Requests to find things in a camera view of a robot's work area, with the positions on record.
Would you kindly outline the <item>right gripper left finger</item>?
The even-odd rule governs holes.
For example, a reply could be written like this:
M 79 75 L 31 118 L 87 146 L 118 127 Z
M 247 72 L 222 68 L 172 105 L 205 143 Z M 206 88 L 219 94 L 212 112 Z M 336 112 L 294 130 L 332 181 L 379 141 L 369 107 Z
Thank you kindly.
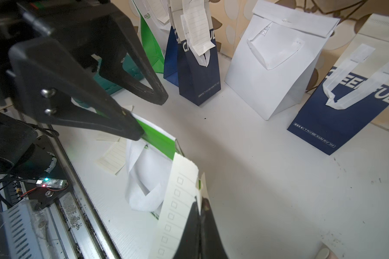
M 197 201 L 190 209 L 182 238 L 173 259 L 199 259 L 201 254 L 201 218 Z

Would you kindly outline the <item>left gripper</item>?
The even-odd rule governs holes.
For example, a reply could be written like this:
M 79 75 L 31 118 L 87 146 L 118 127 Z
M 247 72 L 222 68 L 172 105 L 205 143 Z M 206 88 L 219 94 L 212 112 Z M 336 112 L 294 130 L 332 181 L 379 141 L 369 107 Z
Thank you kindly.
M 11 98 L 39 123 L 139 140 L 144 130 L 131 112 L 82 68 L 92 54 L 102 58 L 103 78 L 156 105 L 168 99 L 132 23 L 111 2 L 0 1 L 0 106 Z M 124 69 L 127 57 L 148 85 Z

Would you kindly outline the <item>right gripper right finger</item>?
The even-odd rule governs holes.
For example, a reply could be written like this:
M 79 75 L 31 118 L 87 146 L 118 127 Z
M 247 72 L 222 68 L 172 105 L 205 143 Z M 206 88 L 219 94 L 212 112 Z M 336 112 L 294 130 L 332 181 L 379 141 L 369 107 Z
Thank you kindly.
M 201 259 L 228 259 L 223 247 L 210 201 L 202 198 L 200 228 Z

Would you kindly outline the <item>blue white Cheerful bag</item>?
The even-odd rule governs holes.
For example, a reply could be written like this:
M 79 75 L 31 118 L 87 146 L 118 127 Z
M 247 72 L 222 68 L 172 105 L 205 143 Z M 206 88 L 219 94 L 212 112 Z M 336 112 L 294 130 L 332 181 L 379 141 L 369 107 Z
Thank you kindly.
M 171 28 L 165 53 L 163 78 L 166 79 L 168 82 L 174 84 L 175 86 L 179 87 L 177 66 L 178 36 L 176 36 L 175 23 L 171 11 L 171 1 L 167 2 L 167 7 L 169 9 Z

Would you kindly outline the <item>green white bag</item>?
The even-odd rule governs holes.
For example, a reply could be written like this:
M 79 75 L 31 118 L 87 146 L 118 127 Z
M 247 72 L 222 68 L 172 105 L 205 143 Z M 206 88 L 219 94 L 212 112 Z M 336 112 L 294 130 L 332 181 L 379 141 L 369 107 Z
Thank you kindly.
M 175 153 L 184 155 L 176 137 L 133 114 L 143 136 L 126 142 L 125 199 L 132 210 L 159 218 Z
M 165 53 L 171 29 L 165 1 L 133 1 L 140 16 L 143 49 L 156 73 L 164 72 Z

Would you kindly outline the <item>navy bag front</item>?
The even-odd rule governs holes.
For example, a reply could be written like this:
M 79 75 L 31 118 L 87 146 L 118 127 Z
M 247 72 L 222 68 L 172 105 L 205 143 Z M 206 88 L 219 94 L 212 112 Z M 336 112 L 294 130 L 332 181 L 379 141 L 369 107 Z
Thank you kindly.
M 202 105 L 221 90 L 215 32 L 209 1 L 205 2 L 210 37 L 215 47 L 198 56 L 192 49 L 188 28 L 183 15 L 182 1 L 171 1 L 171 11 L 178 36 L 179 94 L 197 106 Z

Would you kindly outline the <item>pink mini stapler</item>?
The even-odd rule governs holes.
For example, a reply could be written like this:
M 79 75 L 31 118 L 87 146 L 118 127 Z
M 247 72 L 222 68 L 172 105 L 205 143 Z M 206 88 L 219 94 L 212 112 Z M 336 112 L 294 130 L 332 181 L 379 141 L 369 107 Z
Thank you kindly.
M 338 257 L 327 245 L 322 245 L 315 256 L 315 259 L 338 259 Z

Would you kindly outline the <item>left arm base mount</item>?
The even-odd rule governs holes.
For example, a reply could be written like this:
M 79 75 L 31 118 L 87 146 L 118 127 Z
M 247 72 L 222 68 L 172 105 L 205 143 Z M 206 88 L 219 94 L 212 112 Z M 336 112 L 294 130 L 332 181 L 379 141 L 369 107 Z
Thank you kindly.
M 70 191 L 71 179 L 62 167 L 50 138 L 39 136 L 20 164 L 0 175 L 0 212 L 33 200 L 43 209 Z

